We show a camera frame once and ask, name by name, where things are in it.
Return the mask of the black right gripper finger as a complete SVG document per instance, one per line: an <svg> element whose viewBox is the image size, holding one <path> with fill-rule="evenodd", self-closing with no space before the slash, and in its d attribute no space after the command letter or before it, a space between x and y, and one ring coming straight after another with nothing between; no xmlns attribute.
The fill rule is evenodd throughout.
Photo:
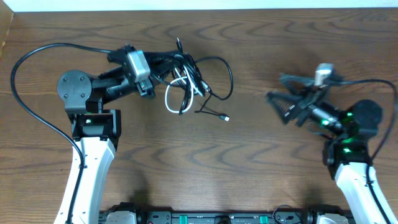
<svg viewBox="0 0 398 224"><path fill-rule="evenodd" d="M315 80L313 78L291 75L288 73L281 73L279 81L288 89L294 89L293 83L300 83L305 87L313 86L315 84Z"/></svg>
<svg viewBox="0 0 398 224"><path fill-rule="evenodd" d="M300 95L270 91L266 95L266 100L275 109L284 124L296 119L300 112L302 112L299 104L303 100L303 97Z"/></svg>

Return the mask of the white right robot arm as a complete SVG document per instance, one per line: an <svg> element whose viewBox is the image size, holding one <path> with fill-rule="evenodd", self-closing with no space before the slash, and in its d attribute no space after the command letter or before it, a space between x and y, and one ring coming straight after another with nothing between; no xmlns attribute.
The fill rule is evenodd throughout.
<svg viewBox="0 0 398 224"><path fill-rule="evenodd" d="M326 139L323 163L342 191L356 223L397 223L377 181L375 155L368 142L378 134L383 110L373 100L359 100L339 109L326 100L331 87L349 85L333 72L313 78L283 73L280 82L287 93L270 91L266 100L284 124L298 127L311 121L320 127L316 134Z"/></svg>

